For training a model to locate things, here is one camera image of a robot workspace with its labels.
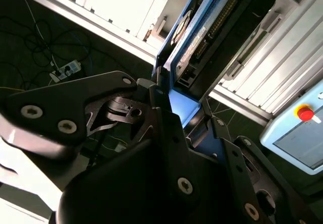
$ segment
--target cable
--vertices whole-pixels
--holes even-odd
[[[19,75],[20,75],[21,79],[22,79],[22,84],[25,84],[24,76],[22,75],[21,71],[18,69],[18,67],[17,67],[17,66],[15,66],[15,65],[13,65],[13,64],[11,64],[11,63],[8,63],[8,62],[0,62],[0,64],[7,64],[7,65],[10,65],[10,66],[12,66],[13,68],[15,68],[15,69],[16,69],[16,71],[19,73]]]
[[[113,136],[111,136],[111,135],[108,135],[108,137],[111,137],[111,138],[113,138],[113,139],[116,139],[116,140],[118,140],[118,141],[121,141],[121,142],[123,142],[126,146],[128,146],[128,143],[127,143],[127,142],[125,142],[124,140],[120,139],[120,138],[113,137]]]
[[[228,110],[230,110],[230,109],[231,109],[231,108],[229,108],[229,109],[224,109],[224,110],[221,110],[221,111],[218,111],[218,112],[212,113],[212,114],[218,114],[218,113],[221,113],[221,112],[228,111]]]
[[[17,36],[19,38],[21,38],[24,41],[25,46],[31,51],[32,53],[32,59],[34,61],[34,63],[41,67],[41,68],[45,68],[47,66],[50,65],[51,62],[51,56],[54,56],[55,58],[59,58],[62,61],[67,61],[67,62],[71,62],[73,60],[75,60],[75,57],[73,58],[65,58],[63,57],[60,53],[56,53],[55,52],[55,48],[57,46],[62,47],[62,46],[81,46],[83,48],[86,49],[86,55],[83,56],[80,59],[77,59],[77,61],[82,62],[83,60],[85,60],[86,58],[90,57],[91,51],[95,50],[109,58],[111,58],[116,64],[118,64],[121,68],[123,68],[123,70],[125,72],[127,72],[128,74],[130,74],[131,76],[135,76],[138,77],[136,74],[134,74],[133,72],[131,72],[130,70],[128,70],[125,66],[123,66],[115,57],[111,56],[110,54],[108,54],[107,52],[100,50],[98,48],[95,48],[92,46],[90,37],[84,33],[84,31],[80,30],[80,29],[69,29],[67,31],[64,31],[62,33],[60,33],[58,36],[56,36],[55,38],[53,38],[52,36],[52,31],[50,28],[50,25],[48,24],[48,22],[44,21],[44,20],[38,20],[35,22],[34,28],[30,28],[18,21],[13,20],[12,18],[9,18],[7,16],[0,16],[0,20],[8,20],[10,21],[10,23],[14,23],[18,26],[20,26],[21,28],[27,30],[27,33],[25,33],[24,35],[18,34],[18,33],[13,33],[10,31],[5,31],[5,30],[0,30],[0,33],[5,33],[11,36]],[[37,31],[37,27],[38,24],[43,23],[44,26],[46,26],[48,33],[49,33],[49,39],[48,41],[44,41],[44,39],[42,39],[42,37],[40,35],[38,35],[39,33],[36,33]],[[60,42],[60,40],[66,35],[66,34],[70,34],[74,32],[80,32],[82,33],[85,38],[87,43],[82,43],[82,44],[75,44],[75,43],[66,43],[66,39],[64,39],[64,42]],[[46,64],[41,64],[36,60],[36,55],[41,53],[44,57],[44,59],[46,61],[48,61],[48,63]]]
[[[220,106],[220,102],[218,103],[218,105],[217,105],[217,107],[216,107],[216,109],[212,112],[212,114],[215,114],[215,112],[217,111],[217,109],[219,108],[219,106]]]
[[[39,33],[39,35],[40,35],[41,39],[44,41],[44,43],[45,43],[45,45],[46,45],[45,39],[44,39],[43,35],[41,34],[40,29],[39,29],[39,27],[38,27],[38,25],[37,25],[37,23],[36,23],[36,20],[35,20],[34,14],[32,13],[32,10],[31,10],[31,8],[30,8],[30,6],[29,6],[29,3],[28,3],[28,1],[27,1],[27,0],[25,0],[25,2],[26,2],[26,5],[27,5],[27,7],[28,7],[28,10],[29,10],[29,12],[30,12],[30,14],[31,14],[31,17],[32,17],[32,19],[33,19],[33,21],[34,21],[34,23],[35,23],[35,27],[36,27],[36,29],[37,29],[37,31],[38,31],[38,33]],[[54,63],[54,65],[55,65],[56,69],[57,69],[57,70],[59,70],[60,68],[58,67],[58,65],[57,65],[57,63],[56,63],[55,58],[54,58],[54,56],[53,56],[53,55],[51,55],[51,59],[52,59],[52,62]]]
[[[90,66],[91,66],[91,69],[90,69],[90,73],[92,73],[92,69],[93,69],[93,60],[92,60],[92,56],[91,54],[89,53],[89,51],[86,49],[86,47],[84,46],[84,44],[80,41],[80,39],[72,32],[72,31],[69,31],[66,26],[64,26],[60,20],[57,18],[57,16],[54,14],[54,18],[57,22],[57,24],[64,30],[67,30],[79,43],[80,45],[83,46],[84,50],[86,51],[87,55],[88,55],[88,58],[90,60]]]
[[[12,90],[17,90],[17,91],[25,91],[24,89],[15,89],[15,88],[10,88],[10,87],[0,87],[0,89],[12,89]]]
[[[227,124],[227,126],[229,126],[230,122],[232,121],[232,119],[233,119],[233,117],[235,116],[236,113],[237,113],[236,111],[233,113],[233,115],[232,115],[231,119],[229,120],[229,123]]]

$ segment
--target black metal bracket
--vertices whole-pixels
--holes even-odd
[[[130,97],[136,89],[129,75],[115,71],[10,95],[1,104],[1,114],[41,141],[24,141],[22,135],[16,136],[19,143],[5,140],[46,157],[75,156],[88,135],[115,125],[103,114],[103,106],[117,97]]]

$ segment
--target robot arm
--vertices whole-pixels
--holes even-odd
[[[7,97],[0,181],[38,194],[57,223],[319,223],[250,139],[226,140],[206,100],[183,131],[153,78],[111,72]],[[64,189],[48,178],[44,169],[66,173],[85,138],[117,122],[133,126],[129,148]]]

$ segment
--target screw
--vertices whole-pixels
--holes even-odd
[[[76,124],[69,120],[62,120],[57,125],[60,132],[66,133],[66,134],[72,134],[76,132],[77,127]]]
[[[20,112],[29,119],[37,119],[42,116],[42,109],[35,105],[26,105],[21,108]]]
[[[224,126],[224,122],[223,121],[221,121],[221,120],[217,120],[217,123],[220,125],[220,126]]]
[[[123,80],[123,82],[125,82],[126,84],[131,84],[131,80],[130,80],[130,79],[123,78],[122,80]]]
[[[251,146],[251,142],[250,142],[249,140],[244,139],[243,141],[244,141],[248,146]]]
[[[179,178],[177,180],[177,184],[178,184],[178,187],[180,188],[180,190],[187,194],[187,195],[190,195],[192,194],[193,192],[193,186],[191,184],[191,182],[188,181],[188,179],[186,178]]]
[[[253,220],[259,220],[259,213],[257,209],[250,203],[246,203],[244,205],[244,208],[248,215],[253,219]]]

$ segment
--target black cable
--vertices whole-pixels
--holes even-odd
[[[53,55],[55,58],[58,58],[62,61],[67,61],[67,62],[71,62],[73,61],[75,58],[65,58],[63,56],[61,56],[59,53],[55,52],[55,49],[57,46],[61,47],[61,46],[77,46],[77,47],[85,47],[87,49],[87,54],[84,55],[83,57],[77,59],[77,61],[82,62],[84,60],[86,60],[91,52],[97,51],[103,55],[105,55],[106,57],[111,58],[116,64],[118,64],[124,71],[126,71],[127,73],[129,73],[132,76],[137,77],[137,75],[134,75],[129,69],[127,69],[124,65],[122,65],[115,57],[113,57],[112,55],[110,55],[109,53],[100,50],[98,48],[95,48],[92,46],[92,42],[91,39],[89,37],[88,34],[86,34],[83,30],[80,29],[69,29],[66,31],[63,31],[62,33],[60,33],[59,35],[57,35],[56,37],[53,37],[52,35],[52,30],[51,27],[49,25],[49,23],[45,20],[37,20],[36,23],[34,23],[34,27],[30,28],[10,17],[7,16],[0,16],[0,21],[4,20],[4,21],[9,21],[10,23],[14,23],[18,26],[20,26],[22,29],[26,30],[25,33],[19,34],[19,33],[14,33],[14,32],[10,32],[10,31],[5,31],[5,30],[0,30],[0,33],[4,33],[4,34],[8,34],[11,36],[16,36],[19,37],[23,40],[25,46],[29,49],[29,51],[31,52],[31,57],[32,60],[34,62],[35,65],[37,65],[40,68],[46,68],[50,65],[51,62],[51,56]],[[38,35],[38,32],[36,30],[37,25],[42,24],[44,27],[46,27],[45,31],[47,31],[48,33],[46,34],[47,36],[44,36],[44,39],[42,39],[40,37],[40,35]],[[81,33],[83,35],[83,37],[86,38],[86,43],[82,44],[76,44],[76,43],[67,43],[65,42],[66,40],[64,40],[64,36],[68,35],[70,33]],[[36,59],[37,55],[42,55],[44,58],[44,61],[46,63],[42,64],[40,62],[38,62],[38,60]],[[49,71],[40,71],[39,73],[37,73],[30,81],[25,81],[21,71],[14,65],[12,65],[13,67],[15,67],[15,69],[17,70],[17,72],[20,74],[23,82],[21,84],[21,87],[23,87],[24,89],[29,89],[31,87],[31,85],[36,85],[38,86],[37,83],[35,83],[35,80],[37,79],[37,77],[42,74],[42,73],[48,73],[51,74],[51,72]]]
[[[124,65],[122,65],[115,57],[113,57],[112,55],[110,55],[109,53],[107,53],[107,52],[105,52],[103,50],[100,50],[98,48],[93,47],[89,35],[86,34],[81,29],[76,29],[76,28],[69,29],[69,30],[66,30],[66,31],[60,33],[56,37],[53,37],[50,25],[45,20],[37,20],[36,23],[34,24],[34,28],[30,28],[30,27],[28,27],[28,26],[26,26],[26,25],[24,25],[24,24],[22,24],[20,22],[15,21],[12,18],[7,17],[7,16],[1,16],[0,20],[9,20],[10,22],[15,23],[15,24],[17,24],[17,25],[21,26],[22,28],[29,31],[29,33],[27,33],[25,35],[19,35],[19,34],[13,33],[13,32],[0,30],[1,33],[5,33],[5,34],[8,34],[8,35],[20,37],[24,41],[25,46],[31,51],[34,63],[39,67],[47,67],[50,64],[51,58],[48,55],[45,54],[46,51],[47,51],[47,53],[49,55],[53,55],[56,58],[61,59],[62,61],[71,62],[71,61],[73,61],[75,59],[75,58],[71,59],[71,58],[62,57],[60,54],[55,52],[53,47],[55,47],[55,46],[77,46],[77,47],[80,47],[81,46],[81,47],[85,47],[87,49],[88,53],[85,56],[83,56],[82,58],[77,59],[77,61],[79,61],[79,62],[84,61],[85,59],[87,59],[89,57],[89,55],[91,54],[91,51],[95,50],[95,51],[97,51],[97,52],[111,58],[116,64],[118,64],[125,71],[133,74],[129,69],[127,69]],[[43,23],[47,27],[47,31],[49,33],[49,38],[48,38],[49,40],[48,41],[44,41],[38,35],[37,30],[36,30],[36,25],[38,25],[39,23]],[[82,42],[82,44],[76,44],[76,43],[59,42],[59,40],[61,40],[64,35],[69,34],[71,32],[72,33],[79,32],[82,35],[84,35],[86,37],[87,43]],[[43,53],[43,55],[47,59],[48,63],[44,64],[44,65],[38,63],[36,61],[36,59],[35,59],[35,54],[36,53]]]
[[[24,85],[25,84],[25,79],[24,79],[24,76],[22,75],[21,71],[18,69],[17,66],[15,66],[14,64],[11,64],[11,63],[8,63],[8,62],[0,62],[0,64],[7,64],[7,65],[10,65],[11,67],[15,68],[16,71],[18,72],[18,74],[20,75],[21,77],[21,80],[22,80],[22,84]]]

